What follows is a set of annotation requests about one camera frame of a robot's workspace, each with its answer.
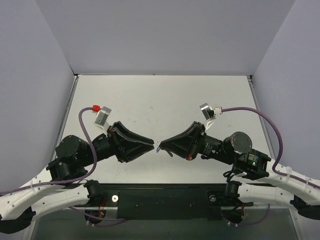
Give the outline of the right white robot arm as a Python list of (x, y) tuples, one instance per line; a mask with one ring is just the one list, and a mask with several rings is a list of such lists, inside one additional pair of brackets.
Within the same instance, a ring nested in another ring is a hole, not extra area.
[(198, 155), (203, 160), (216, 160), (231, 166), (223, 174), (226, 187), (223, 196), (212, 197), (223, 203), (244, 207), (253, 203), (278, 205), (294, 209), (305, 218), (319, 220), (320, 191), (316, 182), (293, 177), (289, 167), (281, 167), (283, 175), (272, 169), (275, 160), (252, 148), (251, 138), (237, 131), (219, 140), (207, 135), (205, 126), (193, 122), (184, 132), (160, 142), (158, 150), (192, 161)]

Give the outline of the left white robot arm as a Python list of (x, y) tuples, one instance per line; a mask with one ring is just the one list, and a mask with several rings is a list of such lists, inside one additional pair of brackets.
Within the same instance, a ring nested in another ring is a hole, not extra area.
[(154, 149), (150, 138), (129, 131), (115, 122), (94, 140), (66, 136), (56, 147), (56, 159), (19, 189), (0, 194), (0, 231), (17, 233), (38, 218), (76, 205), (96, 207), (105, 200), (97, 180), (62, 192), (58, 190), (87, 179), (97, 163), (115, 156), (120, 163), (129, 163)]

